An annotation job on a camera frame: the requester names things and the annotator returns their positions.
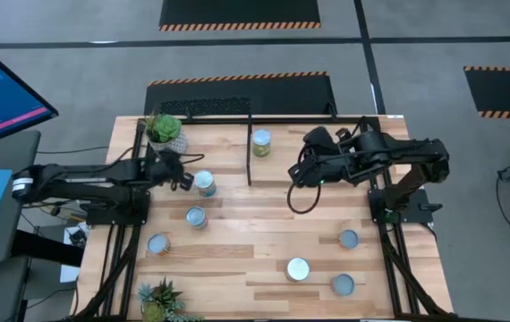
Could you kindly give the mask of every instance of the wood plank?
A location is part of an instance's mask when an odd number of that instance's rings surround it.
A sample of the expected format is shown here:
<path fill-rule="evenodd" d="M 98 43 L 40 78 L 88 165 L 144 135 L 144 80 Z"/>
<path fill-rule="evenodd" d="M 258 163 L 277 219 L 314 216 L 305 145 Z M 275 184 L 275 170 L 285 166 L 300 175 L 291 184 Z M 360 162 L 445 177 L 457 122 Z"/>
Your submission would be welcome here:
<path fill-rule="evenodd" d="M 136 120 L 128 116 L 116 119 L 108 162 L 132 146 Z M 408 139 L 403 117 L 381 116 L 379 120 L 383 131 Z M 245 163 L 246 125 L 183 127 L 190 142 L 187 152 L 206 154 L 204 160 L 187 165 L 186 170 L 212 171 L 217 194 L 205 199 L 196 188 L 171 191 L 165 186 L 151 190 L 152 204 L 140 233 L 128 319 L 141 318 L 137 300 L 140 285 L 156 285 L 164 277 L 183 292 L 190 313 L 207 319 L 392 317 L 378 228 L 370 219 L 366 199 L 370 185 L 325 185 L 318 206 L 305 215 L 294 214 L 286 205 L 290 185 L 286 169 L 296 162 L 302 136 L 315 126 L 257 126 L 272 130 L 272 152 L 266 158 L 251 158 L 251 187 L 247 185 Z M 353 126 L 329 125 L 328 129 L 333 132 Z M 390 171 L 393 182 L 398 182 L 409 166 L 393 166 Z M 295 190 L 293 203 L 306 208 L 315 196 L 314 189 Z M 192 206 L 205 208 L 209 220 L 206 229 L 195 230 L 186 222 L 185 213 Z M 338 245 L 338 234 L 344 229 L 359 234 L 356 249 Z M 172 245 L 171 252 L 163 257 L 147 250 L 147 240 L 157 233 L 164 234 Z M 99 288 L 107 234 L 106 226 L 90 231 L 78 282 L 79 309 Z M 404 238 L 413 273 L 438 305 L 451 309 L 434 237 L 419 225 L 404 225 Z M 310 264 L 309 277 L 299 283 L 285 277 L 285 265 L 293 257 L 306 258 Z M 341 273 L 351 275 L 355 282 L 354 293 L 347 297 L 334 294 L 330 288 L 331 279 Z M 406 303 L 402 277 L 397 279 Z M 123 274 L 116 283 L 113 313 L 119 310 L 122 286 Z"/>

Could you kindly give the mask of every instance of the tin can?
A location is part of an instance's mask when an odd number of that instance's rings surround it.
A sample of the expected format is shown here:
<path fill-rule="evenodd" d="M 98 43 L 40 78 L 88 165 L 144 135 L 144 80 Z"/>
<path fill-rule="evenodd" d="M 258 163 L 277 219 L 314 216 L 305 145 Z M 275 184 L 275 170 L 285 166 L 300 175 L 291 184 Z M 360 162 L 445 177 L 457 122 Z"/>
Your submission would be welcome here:
<path fill-rule="evenodd" d="M 338 244 L 343 248 L 351 250 L 358 246 L 359 235 L 353 230 L 345 230 L 338 235 Z"/>
<path fill-rule="evenodd" d="M 164 256 L 169 252 L 169 249 L 169 240 L 161 233 L 151 236 L 148 240 L 148 250 L 152 254 Z"/>
<path fill-rule="evenodd" d="M 336 295 L 348 296 L 354 292 L 354 280 L 347 274 L 337 275 L 330 280 L 330 288 Z"/>
<path fill-rule="evenodd" d="M 309 276 L 309 263 L 303 258 L 293 258 L 289 260 L 285 267 L 285 275 L 291 282 L 300 282 Z"/>
<path fill-rule="evenodd" d="M 216 194 L 217 186 L 213 174 L 209 171 L 200 171 L 195 175 L 195 185 L 203 197 L 211 197 Z"/>
<path fill-rule="evenodd" d="M 187 210 L 185 219 L 195 229 L 203 229 L 208 226 L 208 218 L 201 207 L 191 207 Z"/>
<path fill-rule="evenodd" d="M 271 152 L 271 132 L 256 130 L 253 133 L 253 154 L 256 157 L 266 157 Z"/>

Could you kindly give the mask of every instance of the green plant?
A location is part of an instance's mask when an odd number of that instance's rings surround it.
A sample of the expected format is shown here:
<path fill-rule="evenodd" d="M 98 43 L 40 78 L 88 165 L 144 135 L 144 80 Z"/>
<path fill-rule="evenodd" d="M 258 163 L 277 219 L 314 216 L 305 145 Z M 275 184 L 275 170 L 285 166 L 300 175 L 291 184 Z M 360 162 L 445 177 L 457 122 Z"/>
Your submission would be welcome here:
<path fill-rule="evenodd" d="M 177 297 L 182 292 L 174 291 L 173 281 L 167 282 L 166 278 L 156 287 L 142 284 L 138 290 L 138 299 L 142 301 L 144 308 L 144 322 L 196 322 L 202 321 L 203 317 L 188 315 L 185 313 L 185 303 L 178 301 Z"/>
<path fill-rule="evenodd" d="M 144 119 L 146 134 L 152 142 L 166 143 L 177 138 L 182 130 L 182 121 L 169 114 L 152 113 Z"/>

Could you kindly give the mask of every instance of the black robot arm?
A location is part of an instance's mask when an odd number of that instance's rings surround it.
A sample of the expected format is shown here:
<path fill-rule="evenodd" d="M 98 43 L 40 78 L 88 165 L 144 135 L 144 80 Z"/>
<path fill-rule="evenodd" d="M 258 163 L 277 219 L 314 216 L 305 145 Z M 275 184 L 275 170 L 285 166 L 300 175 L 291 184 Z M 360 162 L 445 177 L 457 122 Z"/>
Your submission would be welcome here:
<path fill-rule="evenodd" d="M 424 183 L 442 182 L 449 174 L 449 156 L 440 140 L 396 140 L 379 131 L 353 136 L 346 129 L 336 135 L 338 143 L 326 128 L 317 127 L 304 136 L 298 162 L 288 170 L 295 187 L 318 187 L 341 180 L 357 185 L 391 165 L 412 165 L 399 183 L 382 191 L 385 208 L 398 211 Z"/>
<path fill-rule="evenodd" d="M 148 189 L 165 182 L 186 191 L 193 183 L 173 152 L 110 165 L 33 165 L 13 176 L 13 198 L 39 205 L 48 198 L 85 200 L 88 225 L 141 225 L 148 217 Z"/>

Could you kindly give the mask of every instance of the floor mat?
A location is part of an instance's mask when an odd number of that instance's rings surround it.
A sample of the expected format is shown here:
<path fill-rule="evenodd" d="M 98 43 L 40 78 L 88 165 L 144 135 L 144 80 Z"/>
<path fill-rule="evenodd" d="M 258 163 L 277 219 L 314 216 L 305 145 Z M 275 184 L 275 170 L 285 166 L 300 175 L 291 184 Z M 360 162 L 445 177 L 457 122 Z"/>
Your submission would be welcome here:
<path fill-rule="evenodd" d="M 510 67 L 464 67 L 478 114 L 510 118 Z"/>
<path fill-rule="evenodd" d="M 317 0 L 164 0 L 161 31 L 320 28 Z"/>
<path fill-rule="evenodd" d="M 148 85 L 145 113 L 331 114 L 336 112 L 327 72 L 156 80 Z"/>

